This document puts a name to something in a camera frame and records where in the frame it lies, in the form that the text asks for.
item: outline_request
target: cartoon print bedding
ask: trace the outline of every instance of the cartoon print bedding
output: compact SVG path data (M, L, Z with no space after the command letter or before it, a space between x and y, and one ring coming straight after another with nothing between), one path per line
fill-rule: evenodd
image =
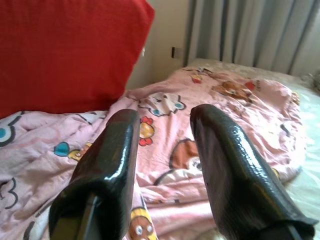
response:
M0 239L49 239L48 214L81 156L120 109L140 115L136 180L127 240L212 236L202 166L190 128L209 103L238 123L283 182L304 160L299 98L284 85L231 72L184 68L128 91L109 111L17 112L0 120Z

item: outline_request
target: bed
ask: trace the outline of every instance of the bed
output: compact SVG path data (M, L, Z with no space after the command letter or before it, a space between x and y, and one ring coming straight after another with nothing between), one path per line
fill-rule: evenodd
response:
M233 84L244 84L246 91L251 89L251 95L230 98L220 87L230 80ZM259 110L261 113L282 116L288 114L283 112L286 110L293 116L291 127L279 122L279 129L274 129L284 141L285 151L272 152L270 150L277 146L259 145L261 139L266 141L265 145L273 142L257 135L266 134L261 128L250 131L253 127L265 124L272 127L270 123L277 123L273 118L263 124L259 123L261 118L255 123L246 118L243 109L253 108L252 104L258 103L259 98L273 101L263 95L257 97L253 85L268 89L272 98L280 96L283 100L276 100L282 104L279 108L265 105ZM134 109L140 116L140 134L131 223L126 239L141 236L150 240L157 237L161 240L223 239L213 221L189 123L191 108L202 103L217 106L238 122L303 213L315 219L320 216L319 94L310 88L310 83L298 77L197 59L163 82L127 91L108 110L73 114L20 111L3 118L1 127L6 126L11 136L2 136L2 143L4 140L10 143L0 148L1 159L10 159L0 162L1 179L7 179L1 186L0 238L49 239L50 206L68 185L77 162L115 112ZM290 141L289 136L293 136L294 141ZM319 225L314 239L320 239Z

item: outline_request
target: red pillow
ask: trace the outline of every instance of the red pillow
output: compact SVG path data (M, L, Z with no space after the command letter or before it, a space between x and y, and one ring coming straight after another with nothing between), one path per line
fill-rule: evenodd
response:
M0 118L108 109L153 17L145 0L0 0Z

